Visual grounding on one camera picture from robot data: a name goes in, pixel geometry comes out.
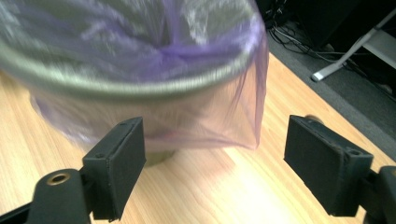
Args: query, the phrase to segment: gray carpet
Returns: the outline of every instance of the gray carpet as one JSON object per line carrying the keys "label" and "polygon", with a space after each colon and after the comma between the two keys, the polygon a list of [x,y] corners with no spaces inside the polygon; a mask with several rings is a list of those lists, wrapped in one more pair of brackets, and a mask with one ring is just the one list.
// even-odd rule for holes
{"label": "gray carpet", "polygon": [[320,82],[311,75],[328,62],[291,52],[268,34],[270,51],[361,133],[396,161],[396,103],[376,85],[345,68]]}

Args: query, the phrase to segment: wooden floor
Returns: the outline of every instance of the wooden floor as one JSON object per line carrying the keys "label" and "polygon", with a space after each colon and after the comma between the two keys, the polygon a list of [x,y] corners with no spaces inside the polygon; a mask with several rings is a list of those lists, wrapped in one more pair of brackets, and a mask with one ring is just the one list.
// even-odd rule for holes
{"label": "wooden floor", "polygon": [[[0,74],[0,214],[32,200],[36,181],[81,167],[82,150],[52,130],[31,108],[27,90]],[[373,169],[395,165],[270,56],[257,150],[185,150],[145,168],[120,223],[362,223],[329,217],[283,161],[289,115],[314,115],[375,155]]]}

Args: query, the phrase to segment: trash can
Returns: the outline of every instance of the trash can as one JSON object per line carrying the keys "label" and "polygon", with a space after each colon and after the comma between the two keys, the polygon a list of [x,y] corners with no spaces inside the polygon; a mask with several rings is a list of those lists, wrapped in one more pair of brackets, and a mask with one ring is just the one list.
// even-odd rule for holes
{"label": "trash can", "polygon": [[147,153],[255,148],[267,66],[250,0],[0,2],[0,68],[85,148],[132,117]]}

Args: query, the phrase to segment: purple plastic bag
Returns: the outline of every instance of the purple plastic bag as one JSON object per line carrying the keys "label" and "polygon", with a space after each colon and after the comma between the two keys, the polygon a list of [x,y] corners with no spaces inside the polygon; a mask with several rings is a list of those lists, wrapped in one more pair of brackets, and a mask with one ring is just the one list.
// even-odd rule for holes
{"label": "purple plastic bag", "polygon": [[147,150],[259,144],[268,48],[250,0],[5,0],[0,48],[83,145],[137,116]]}

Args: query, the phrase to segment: plastic liner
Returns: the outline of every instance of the plastic liner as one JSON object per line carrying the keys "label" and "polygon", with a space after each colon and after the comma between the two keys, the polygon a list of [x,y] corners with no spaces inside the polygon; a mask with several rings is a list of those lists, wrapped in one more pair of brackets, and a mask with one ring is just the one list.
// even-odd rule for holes
{"label": "plastic liner", "polygon": [[0,2],[0,67],[82,145],[141,116],[147,150],[255,148],[267,66],[250,0]]}

